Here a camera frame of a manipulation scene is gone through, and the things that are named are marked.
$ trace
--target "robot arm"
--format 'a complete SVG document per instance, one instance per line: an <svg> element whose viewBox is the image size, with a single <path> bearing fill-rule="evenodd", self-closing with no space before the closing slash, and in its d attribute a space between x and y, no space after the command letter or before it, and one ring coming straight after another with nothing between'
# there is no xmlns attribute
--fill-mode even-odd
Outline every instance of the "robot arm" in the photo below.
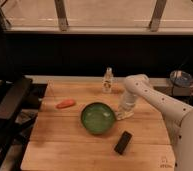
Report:
<svg viewBox="0 0 193 171"><path fill-rule="evenodd" d="M128 76L124 80L124 86L125 92L120 103L125 109L133 106L132 103L135 102L136 95L138 95L164 115L167 115L178 126L181 125L183 117L193 110L193 106L154 90L149 85L149 79L146 75Z"/></svg>
<svg viewBox="0 0 193 171"><path fill-rule="evenodd" d="M154 90L146 75L128 76L124 86L121 108L131 110L138 95L180 126L175 171L193 171L193 106Z"/></svg>

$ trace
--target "chair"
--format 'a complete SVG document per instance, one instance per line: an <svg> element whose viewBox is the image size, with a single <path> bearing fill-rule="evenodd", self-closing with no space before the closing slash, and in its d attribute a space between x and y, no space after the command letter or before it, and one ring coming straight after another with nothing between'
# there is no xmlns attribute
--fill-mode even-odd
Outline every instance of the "chair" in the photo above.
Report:
<svg viewBox="0 0 193 171"><path fill-rule="evenodd" d="M4 91L5 84L4 81L0 82L0 92ZM28 142L20 133L31 126L36 117L22 124L17 123L16 118L23 102L29 96L31 85L31 79L22 77L10 85L5 95L0 93L0 168L15 139L24 145Z"/></svg>

